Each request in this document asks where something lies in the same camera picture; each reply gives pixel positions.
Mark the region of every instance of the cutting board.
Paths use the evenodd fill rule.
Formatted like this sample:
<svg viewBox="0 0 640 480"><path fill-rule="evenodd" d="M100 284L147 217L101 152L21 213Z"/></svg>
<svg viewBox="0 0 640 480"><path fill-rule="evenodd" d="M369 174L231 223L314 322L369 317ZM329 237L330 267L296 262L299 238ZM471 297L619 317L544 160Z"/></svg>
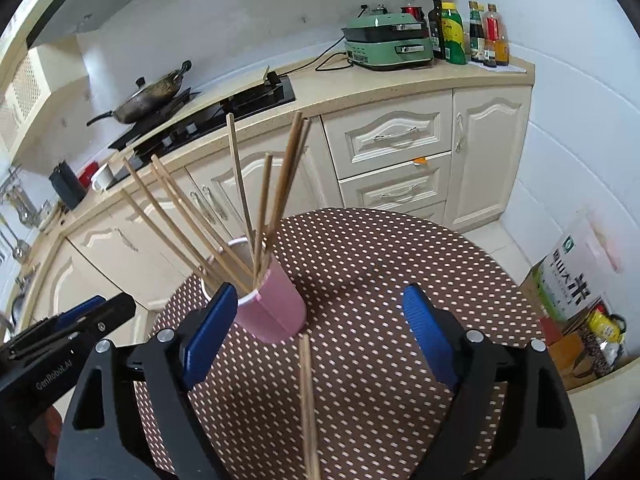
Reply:
<svg viewBox="0 0 640 480"><path fill-rule="evenodd" d="M184 107L171 119L160 124L160 126L155 127L148 134L143 135L135 142L132 142L121 152L114 153L109 162L120 161L123 157L129 156L133 152L135 147L139 146L140 144L142 144L142 142L145 142L146 140L150 139L155 134L161 132L172 124L178 123L179 121L189 117L196 112L199 112L200 110L203 110L208 106L211 106L212 104L219 102L222 99L264 83L265 79L267 79L268 72L269 66L265 65L254 70L244 72L237 77L221 81L220 84L214 86L210 91L197 96L193 101L184 105Z"/></svg>

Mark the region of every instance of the floor tile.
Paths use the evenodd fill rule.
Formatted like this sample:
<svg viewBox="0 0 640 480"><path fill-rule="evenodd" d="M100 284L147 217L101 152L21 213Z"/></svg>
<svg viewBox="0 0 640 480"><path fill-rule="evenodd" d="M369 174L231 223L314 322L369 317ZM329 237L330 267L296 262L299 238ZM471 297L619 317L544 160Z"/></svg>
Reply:
<svg viewBox="0 0 640 480"><path fill-rule="evenodd" d="M492 252L491 257L518 285L524 281L531 268L530 263L515 243Z"/></svg>
<svg viewBox="0 0 640 480"><path fill-rule="evenodd" d="M513 244L513 239L499 221L468 231L463 236L487 253L493 253L509 244Z"/></svg>

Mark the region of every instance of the polka dot tablecloth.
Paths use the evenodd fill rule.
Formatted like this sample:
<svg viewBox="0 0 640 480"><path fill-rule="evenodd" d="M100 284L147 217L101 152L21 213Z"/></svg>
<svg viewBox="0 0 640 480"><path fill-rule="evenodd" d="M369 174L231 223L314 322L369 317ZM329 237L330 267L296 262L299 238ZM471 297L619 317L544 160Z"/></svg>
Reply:
<svg viewBox="0 0 640 480"><path fill-rule="evenodd" d="M285 219L274 252L307 306L324 480L408 478L446 416L451 393L433 379L404 320L407 285L419 283L436 306L495 342L542 338L510 277L466 238L429 221L323 209ZM154 332L205 305L191 276ZM496 384L469 469L486 461L502 397ZM264 344L233 325L190 399L234 478L305 478L297 338ZM144 384L138 402L154 459L173 472Z"/></svg>

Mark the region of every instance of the countertop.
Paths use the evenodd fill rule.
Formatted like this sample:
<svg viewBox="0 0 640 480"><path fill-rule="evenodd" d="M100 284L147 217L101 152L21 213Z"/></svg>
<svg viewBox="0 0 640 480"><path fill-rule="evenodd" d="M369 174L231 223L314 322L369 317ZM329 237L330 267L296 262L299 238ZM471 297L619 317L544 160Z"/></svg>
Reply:
<svg viewBox="0 0 640 480"><path fill-rule="evenodd" d="M238 121L236 123L238 142L291 124L297 111L302 112L305 117L313 117L372 102L439 90L508 85L532 86L535 80L535 66L515 57L511 57L511 63L527 71L525 73L489 72L472 64L452 65L442 60L435 60L434 65L428 68L394 72L373 72L357 66L338 72L321 73L314 70L301 70L289 75L296 100ZM201 105L206 104L207 101L213 104L219 98L220 92L214 88L211 92L200 96L198 100ZM169 171L176 171L227 148L225 127L171 152L162 158L162 162ZM121 167L121 164L117 163L110 165L114 172ZM149 168L143 168L138 174L147 184L153 181ZM128 178L103 193L90 190L76 209L57 220L49 234L43 234L37 238L30 260L22 267L21 272L21 275L24 275L35 264L40 264L25 298L22 317L18 324L20 332L30 323L42 282L64 238L85 222L119 202L120 191L123 189L133 193L137 186L132 179Z"/></svg>

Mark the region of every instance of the frying pan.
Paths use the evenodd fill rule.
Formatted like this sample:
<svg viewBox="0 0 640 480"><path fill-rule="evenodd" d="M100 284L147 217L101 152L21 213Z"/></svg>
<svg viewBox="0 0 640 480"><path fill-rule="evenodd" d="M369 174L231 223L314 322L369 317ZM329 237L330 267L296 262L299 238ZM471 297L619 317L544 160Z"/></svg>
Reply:
<svg viewBox="0 0 640 480"><path fill-rule="evenodd" d="M139 90L127 101L103 114L94 117L87 126L91 126L95 121L113 117L121 124L131 124L139 121L143 117L155 112L173 99L182 85L182 78L191 69L191 61L187 60L182 64L180 70L169 72L162 79L155 83L146 85L145 78L141 77L136 81Z"/></svg>

